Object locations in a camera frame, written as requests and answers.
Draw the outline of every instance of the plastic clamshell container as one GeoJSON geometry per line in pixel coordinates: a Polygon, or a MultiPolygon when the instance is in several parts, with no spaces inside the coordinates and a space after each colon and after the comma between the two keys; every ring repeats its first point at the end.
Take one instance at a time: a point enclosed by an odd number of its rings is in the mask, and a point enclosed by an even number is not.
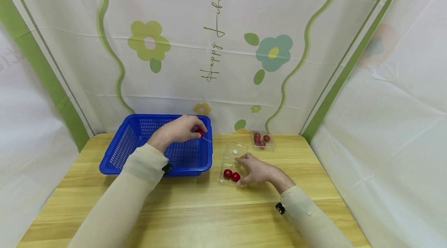
{"type": "Polygon", "coordinates": [[[265,149],[267,149],[267,150],[271,150],[271,151],[273,151],[273,150],[275,150],[275,148],[276,148],[276,146],[275,146],[275,142],[274,142],[274,140],[273,140],[273,136],[271,135],[270,132],[265,131],[265,130],[252,130],[252,131],[250,131],[250,140],[251,140],[253,149],[259,149],[259,150],[265,150],[265,149]],[[263,138],[264,138],[265,135],[268,135],[268,136],[270,137],[270,141],[269,141],[269,142],[266,142],[266,143],[265,143],[265,146],[259,146],[259,145],[256,145],[256,144],[254,143],[254,134],[255,134],[255,133],[260,133],[260,134],[261,134],[261,141],[264,140],[263,138]]]}
{"type": "Polygon", "coordinates": [[[224,177],[225,169],[230,169],[232,172],[237,172],[241,176],[241,179],[249,174],[247,167],[243,163],[236,162],[234,159],[235,157],[242,156],[248,151],[249,149],[245,145],[237,142],[227,142],[227,145],[223,151],[222,163],[220,165],[220,175],[218,177],[219,182],[233,184],[235,186],[237,185],[231,178],[227,179],[224,177]]]}

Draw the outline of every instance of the basket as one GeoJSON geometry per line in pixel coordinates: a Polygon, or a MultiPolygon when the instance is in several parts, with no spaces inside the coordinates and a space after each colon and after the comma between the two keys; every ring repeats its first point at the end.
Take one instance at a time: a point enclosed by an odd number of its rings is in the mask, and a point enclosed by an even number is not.
{"type": "MultiPolygon", "coordinates": [[[[103,174],[120,174],[124,163],[136,148],[144,145],[150,136],[162,125],[181,115],[133,114],[127,116],[118,128],[109,148],[99,165],[103,174]]],[[[211,120],[198,116],[208,132],[203,137],[212,141],[211,120]]],[[[205,139],[192,139],[187,142],[174,142],[165,150],[165,156],[173,166],[167,177],[197,176],[207,171],[212,164],[213,144],[205,139]]]]}

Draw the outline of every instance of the green leaf print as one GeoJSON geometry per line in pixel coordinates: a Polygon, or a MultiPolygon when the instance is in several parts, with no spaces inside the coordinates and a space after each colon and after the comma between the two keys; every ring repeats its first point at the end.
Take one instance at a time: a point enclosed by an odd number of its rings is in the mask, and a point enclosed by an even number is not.
{"type": "Polygon", "coordinates": [[[261,82],[264,80],[264,76],[265,76],[265,71],[264,71],[264,69],[260,69],[260,70],[259,70],[258,72],[256,72],[256,74],[254,75],[253,82],[254,82],[256,85],[261,84],[261,82]]]}
{"type": "Polygon", "coordinates": [[[255,33],[246,33],[246,34],[244,34],[244,39],[250,45],[258,46],[258,44],[259,44],[259,37],[255,33]]]}
{"type": "Polygon", "coordinates": [[[234,124],[234,129],[238,130],[240,128],[245,128],[246,124],[247,124],[247,121],[245,121],[244,119],[240,119],[239,121],[236,122],[236,124],[234,124]]]}
{"type": "Polygon", "coordinates": [[[154,73],[159,73],[161,71],[161,61],[156,59],[151,59],[149,66],[154,73]]]}

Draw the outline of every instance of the arm sleeve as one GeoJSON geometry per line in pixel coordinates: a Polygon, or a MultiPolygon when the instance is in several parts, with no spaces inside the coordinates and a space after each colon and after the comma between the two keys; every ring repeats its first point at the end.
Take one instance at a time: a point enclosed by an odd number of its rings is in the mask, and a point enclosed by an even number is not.
{"type": "Polygon", "coordinates": [[[281,194],[281,203],[310,248],[353,248],[340,229],[298,186],[281,194]]]}
{"type": "Polygon", "coordinates": [[[168,159],[156,148],[148,144],[137,148],[68,247],[123,247],[144,200],[161,180],[162,167],[167,163],[168,159]]]}

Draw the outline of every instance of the wooden table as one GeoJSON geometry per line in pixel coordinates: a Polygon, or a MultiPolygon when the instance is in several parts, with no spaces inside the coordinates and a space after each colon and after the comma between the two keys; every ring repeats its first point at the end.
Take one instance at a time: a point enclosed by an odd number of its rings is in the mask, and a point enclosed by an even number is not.
{"type": "MultiPolygon", "coordinates": [[[[249,136],[213,137],[210,171],[199,177],[163,178],[144,204],[129,247],[306,247],[285,215],[274,208],[279,195],[273,186],[239,189],[217,181],[226,142],[241,142],[251,150],[249,136]]],[[[115,178],[98,171],[111,139],[112,134],[90,139],[18,247],[67,247],[115,178]]],[[[355,247],[371,247],[305,139],[277,135],[274,140],[274,152],[252,153],[283,169],[355,247]]]]}

